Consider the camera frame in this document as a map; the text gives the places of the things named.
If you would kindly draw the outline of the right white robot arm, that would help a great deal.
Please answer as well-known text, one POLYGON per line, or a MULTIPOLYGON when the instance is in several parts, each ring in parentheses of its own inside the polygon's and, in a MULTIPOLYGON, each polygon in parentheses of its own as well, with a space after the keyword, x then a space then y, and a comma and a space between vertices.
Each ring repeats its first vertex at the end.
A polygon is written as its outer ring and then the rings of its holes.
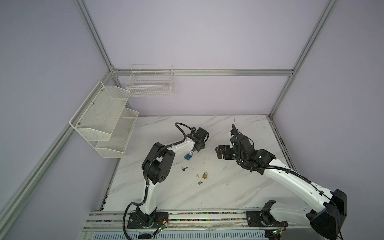
POLYGON ((271 152, 254 147, 254 142, 239 132, 230 131, 230 145, 216 147, 218 159, 234 160, 244 170, 266 176, 296 194, 305 203, 300 207, 285 206, 276 200, 265 203, 259 216, 250 221, 264 227, 288 223, 311 227, 328 240, 341 240, 341 228, 348 215, 347 195, 324 188, 285 165, 271 152))

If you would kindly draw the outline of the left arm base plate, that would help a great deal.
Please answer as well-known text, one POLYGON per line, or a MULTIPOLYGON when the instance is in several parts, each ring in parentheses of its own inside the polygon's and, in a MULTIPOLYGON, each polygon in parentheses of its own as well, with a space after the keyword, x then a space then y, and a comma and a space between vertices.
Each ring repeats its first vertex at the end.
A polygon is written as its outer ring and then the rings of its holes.
POLYGON ((127 229, 158 229, 164 222, 168 222, 169 213, 156 212, 151 215, 145 215, 139 212, 130 213, 126 224, 127 229))

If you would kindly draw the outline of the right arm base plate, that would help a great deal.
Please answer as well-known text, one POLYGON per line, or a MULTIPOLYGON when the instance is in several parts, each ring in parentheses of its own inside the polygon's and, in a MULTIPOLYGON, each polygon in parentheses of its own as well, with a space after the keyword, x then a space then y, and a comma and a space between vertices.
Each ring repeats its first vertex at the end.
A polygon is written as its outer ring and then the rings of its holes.
POLYGON ((287 222, 276 221, 270 213, 263 213, 262 211, 247 211, 246 219, 248 227, 286 227, 287 222))

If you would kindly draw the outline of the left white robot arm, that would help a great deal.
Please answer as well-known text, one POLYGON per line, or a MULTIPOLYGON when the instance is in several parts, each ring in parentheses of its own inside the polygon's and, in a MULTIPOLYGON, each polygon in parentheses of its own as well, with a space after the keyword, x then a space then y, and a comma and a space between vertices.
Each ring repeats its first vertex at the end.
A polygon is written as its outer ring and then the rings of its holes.
POLYGON ((194 152, 206 148, 209 139, 208 131, 203 128, 187 127, 191 132, 186 134, 181 130, 183 138, 175 143, 163 145, 155 143, 142 164, 145 189, 140 203, 130 203, 136 209, 130 213, 127 223, 128 228, 138 225, 141 228, 149 228, 155 223, 157 214, 157 196, 160 184, 168 177, 176 157, 191 157, 194 152))

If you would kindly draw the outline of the blue padlock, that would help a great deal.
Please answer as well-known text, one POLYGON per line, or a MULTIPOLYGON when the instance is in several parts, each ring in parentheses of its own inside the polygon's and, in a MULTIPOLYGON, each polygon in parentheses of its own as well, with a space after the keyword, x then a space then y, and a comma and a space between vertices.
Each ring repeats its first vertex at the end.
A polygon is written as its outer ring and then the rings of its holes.
POLYGON ((192 158, 192 156, 193 156, 193 152, 189 152, 189 153, 187 153, 185 156, 184 156, 184 158, 187 160, 187 161, 189 161, 191 158, 192 158))

